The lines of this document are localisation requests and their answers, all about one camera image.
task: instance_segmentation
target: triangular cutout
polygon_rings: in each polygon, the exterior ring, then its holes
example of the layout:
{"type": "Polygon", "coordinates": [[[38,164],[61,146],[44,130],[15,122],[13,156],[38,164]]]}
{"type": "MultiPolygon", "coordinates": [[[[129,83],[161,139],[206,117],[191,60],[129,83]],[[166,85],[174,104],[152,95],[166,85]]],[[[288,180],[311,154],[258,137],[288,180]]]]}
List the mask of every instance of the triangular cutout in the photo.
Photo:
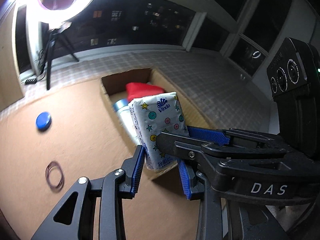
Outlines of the triangular cutout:
{"type": "Polygon", "coordinates": [[[73,213],[75,211],[78,192],[73,192],[59,211],[53,217],[54,222],[71,225],[73,213]]]}

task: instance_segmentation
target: teal circle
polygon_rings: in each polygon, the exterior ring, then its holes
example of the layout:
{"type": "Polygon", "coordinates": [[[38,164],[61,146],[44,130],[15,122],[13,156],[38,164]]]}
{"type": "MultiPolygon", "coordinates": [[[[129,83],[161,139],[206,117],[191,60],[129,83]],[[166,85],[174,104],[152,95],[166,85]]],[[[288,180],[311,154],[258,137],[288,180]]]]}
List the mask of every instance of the teal circle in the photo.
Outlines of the teal circle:
{"type": "Polygon", "coordinates": [[[157,117],[157,113],[152,111],[149,113],[148,117],[149,119],[154,120],[157,117]]]}

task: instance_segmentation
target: white tissue package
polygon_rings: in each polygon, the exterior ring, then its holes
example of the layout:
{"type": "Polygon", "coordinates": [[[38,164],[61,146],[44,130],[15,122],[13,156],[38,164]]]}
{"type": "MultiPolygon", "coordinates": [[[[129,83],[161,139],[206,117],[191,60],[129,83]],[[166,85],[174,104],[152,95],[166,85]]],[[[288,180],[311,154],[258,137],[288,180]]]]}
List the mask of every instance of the white tissue package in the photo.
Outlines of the white tissue package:
{"type": "Polygon", "coordinates": [[[189,136],[177,93],[135,98],[129,103],[129,110],[146,150],[147,168],[158,171],[175,163],[175,157],[159,151],[156,137],[163,131],[189,136]]]}

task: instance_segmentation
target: star print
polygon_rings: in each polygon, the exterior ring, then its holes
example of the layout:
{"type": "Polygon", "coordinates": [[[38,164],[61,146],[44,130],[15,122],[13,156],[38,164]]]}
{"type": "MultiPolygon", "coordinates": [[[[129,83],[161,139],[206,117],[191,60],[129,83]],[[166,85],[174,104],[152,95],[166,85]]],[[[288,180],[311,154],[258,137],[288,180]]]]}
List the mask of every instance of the star print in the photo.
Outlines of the star print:
{"type": "Polygon", "coordinates": [[[142,109],[148,109],[148,106],[149,106],[149,105],[147,105],[147,104],[144,102],[143,105],[140,105],[140,106],[142,106],[142,109]]]}

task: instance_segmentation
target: brown elastic band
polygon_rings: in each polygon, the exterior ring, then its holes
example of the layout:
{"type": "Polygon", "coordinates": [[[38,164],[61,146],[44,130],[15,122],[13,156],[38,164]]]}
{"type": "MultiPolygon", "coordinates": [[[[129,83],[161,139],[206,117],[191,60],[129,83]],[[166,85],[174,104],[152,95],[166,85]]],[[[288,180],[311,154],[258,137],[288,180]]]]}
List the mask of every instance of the brown elastic band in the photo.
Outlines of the brown elastic band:
{"type": "Polygon", "coordinates": [[[62,172],[62,169],[61,169],[59,163],[57,163],[56,161],[50,162],[50,164],[47,166],[47,168],[45,170],[45,179],[46,179],[46,181],[52,191],[59,192],[60,190],[62,190],[63,185],[64,185],[64,176],[63,176],[63,172],[62,172]],[[61,173],[61,178],[60,178],[58,185],[51,184],[51,182],[49,180],[50,171],[54,167],[57,167],[61,173]]]}

